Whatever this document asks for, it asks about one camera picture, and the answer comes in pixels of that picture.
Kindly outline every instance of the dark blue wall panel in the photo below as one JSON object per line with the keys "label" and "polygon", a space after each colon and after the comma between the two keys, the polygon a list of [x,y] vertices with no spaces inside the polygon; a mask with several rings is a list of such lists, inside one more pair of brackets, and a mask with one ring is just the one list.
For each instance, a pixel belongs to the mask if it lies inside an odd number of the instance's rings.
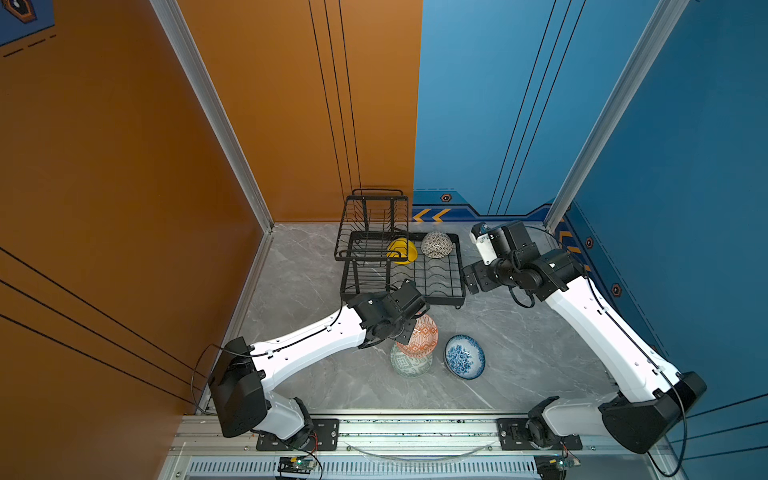
{"label": "dark blue wall panel", "polygon": [[480,214],[554,198],[656,3],[425,0],[414,188]]}
{"label": "dark blue wall panel", "polygon": [[[767,18],[758,0],[691,2],[576,198],[670,360],[710,387],[694,413],[768,392]],[[691,435],[768,419],[766,406],[695,417]],[[686,457],[766,437],[764,425],[711,435]],[[724,478],[724,462],[766,452],[692,459],[686,472]]]}

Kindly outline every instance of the dish rack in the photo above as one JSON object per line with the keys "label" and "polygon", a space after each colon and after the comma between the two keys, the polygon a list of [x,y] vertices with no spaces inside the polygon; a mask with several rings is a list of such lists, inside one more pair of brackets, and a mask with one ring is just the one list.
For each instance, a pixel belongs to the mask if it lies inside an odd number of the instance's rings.
{"label": "dish rack", "polygon": [[[346,198],[339,224],[334,257],[344,262],[341,297],[351,300],[360,293],[397,290],[411,279],[432,305],[460,308],[466,297],[462,282],[462,254],[458,235],[448,233],[451,253],[430,258],[422,253],[427,233],[409,232],[409,202],[401,190],[355,189]],[[391,248],[398,239],[410,240],[419,254],[407,262],[407,253]]]}

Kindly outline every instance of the orange wall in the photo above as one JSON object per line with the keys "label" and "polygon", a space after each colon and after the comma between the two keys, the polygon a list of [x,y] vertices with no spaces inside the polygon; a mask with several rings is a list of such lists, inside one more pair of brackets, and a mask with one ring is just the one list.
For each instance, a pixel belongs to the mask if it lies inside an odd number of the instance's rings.
{"label": "orange wall", "polygon": [[412,194],[420,1],[179,4],[275,221],[338,221],[360,185]]}
{"label": "orange wall", "polygon": [[[194,364],[258,224],[150,3],[54,7],[55,27],[0,47],[0,247]],[[183,380],[0,284],[1,314],[189,398],[189,368],[2,252],[0,280]],[[2,318],[0,338],[5,478],[156,477],[190,404]]]}

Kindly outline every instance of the orange patterned bowl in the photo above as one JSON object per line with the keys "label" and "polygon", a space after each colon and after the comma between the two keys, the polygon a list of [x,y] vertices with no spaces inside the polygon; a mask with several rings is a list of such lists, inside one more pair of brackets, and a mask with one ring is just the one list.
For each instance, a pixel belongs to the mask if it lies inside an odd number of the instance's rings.
{"label": "orange patterned bowl", "polygon": [[429,315],[422,315],[416,320],[416,327],[413,329],[411,341],[408,345],[397,343],[400,351],[414,359],[421,359],[435,349],[437,346],[437,324]]}

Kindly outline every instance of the dish rack handle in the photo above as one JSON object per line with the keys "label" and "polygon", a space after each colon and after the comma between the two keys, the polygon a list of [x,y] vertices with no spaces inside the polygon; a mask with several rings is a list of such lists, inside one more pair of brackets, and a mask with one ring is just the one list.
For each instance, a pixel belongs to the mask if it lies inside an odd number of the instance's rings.
{"label": "dish rack handle", "polygon": [[360,192],[361,195],[363,192],[398,192],[401,195],[405,195],[399,188],[353,188],[352,195],[354,195],[355,192]]}

